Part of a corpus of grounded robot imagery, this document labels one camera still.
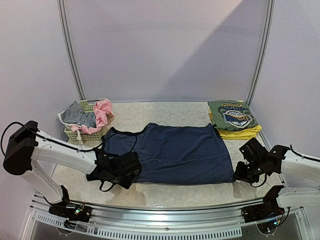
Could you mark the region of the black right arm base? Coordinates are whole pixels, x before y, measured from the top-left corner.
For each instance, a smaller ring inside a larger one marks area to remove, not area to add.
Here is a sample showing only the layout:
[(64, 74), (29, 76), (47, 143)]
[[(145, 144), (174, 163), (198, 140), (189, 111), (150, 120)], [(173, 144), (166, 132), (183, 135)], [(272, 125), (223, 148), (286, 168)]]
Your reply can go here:
[(288, 187), (284, 187), (283, 185), (273, 186), (263, 197), (262, 203), (243, 207), (240, 214), (244, 218), (244, 222), (257, 222), (279, 215), (281, 215), (281, 221), (284, 221), (290, 214), (291, 207), (287, 207), (287, 214), (285, 215), (285, 209), (280, 207), (277, 202), (280, 191), (283, 189), (289, 190)]

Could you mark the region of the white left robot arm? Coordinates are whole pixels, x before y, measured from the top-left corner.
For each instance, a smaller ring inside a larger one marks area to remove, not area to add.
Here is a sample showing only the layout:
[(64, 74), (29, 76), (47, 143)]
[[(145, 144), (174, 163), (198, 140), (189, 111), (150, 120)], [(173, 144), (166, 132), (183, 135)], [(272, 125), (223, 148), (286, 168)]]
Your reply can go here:
[(68, 191), (45, 173), (39, 161), (65, 166), (86, 174), (91, 181), (109, 182), (125, 189), (142, 172), (139, 156), (133, 150), (119, 155), (106, 152), (103, 143), (76, 146), (39, 130), (33, 120), (25, 124), (14, 121), (10, 123), (13, 125), (19, 129), (9, 137), (7, 146), (0, 148), (3, 168), (30, 183), (63, 217), (74, 213), (74, 205), (69, 202)]

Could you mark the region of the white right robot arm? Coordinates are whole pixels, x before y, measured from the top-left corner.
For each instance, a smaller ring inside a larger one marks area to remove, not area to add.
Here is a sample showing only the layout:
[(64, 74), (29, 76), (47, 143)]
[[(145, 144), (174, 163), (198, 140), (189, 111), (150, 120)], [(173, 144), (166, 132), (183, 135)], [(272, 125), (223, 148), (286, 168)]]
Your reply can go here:
[[(320, 160), (302, 155), (291, 146), (275, 145), (270, 151), (255, 138), (239, 148), (244, 160), (239, 161), (234, 173), (234, 179), (249, 184), (258, 183), (260, 176), (285, 174), (297, 178), (320, 182)], [(258, 213), (262, 218), (269, 218), (278, 208), (287, 207), (319, 207), (319, 186), (289, 186), (275, 185), (263, 198)]]

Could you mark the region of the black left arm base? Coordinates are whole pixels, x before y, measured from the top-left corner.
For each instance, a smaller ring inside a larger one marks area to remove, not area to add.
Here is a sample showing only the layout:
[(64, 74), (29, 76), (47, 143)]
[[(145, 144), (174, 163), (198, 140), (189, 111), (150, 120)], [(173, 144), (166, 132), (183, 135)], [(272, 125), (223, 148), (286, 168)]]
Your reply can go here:
[(58, 203), (49, 203), (49, 213), (58, 217), (68, 219), (70, 222), (80, 221), (88, 223), (91, 218), (93, 208), (84, 204), (73, 204), (70, 202), (68, 190), (61, 185), (62, 198)]

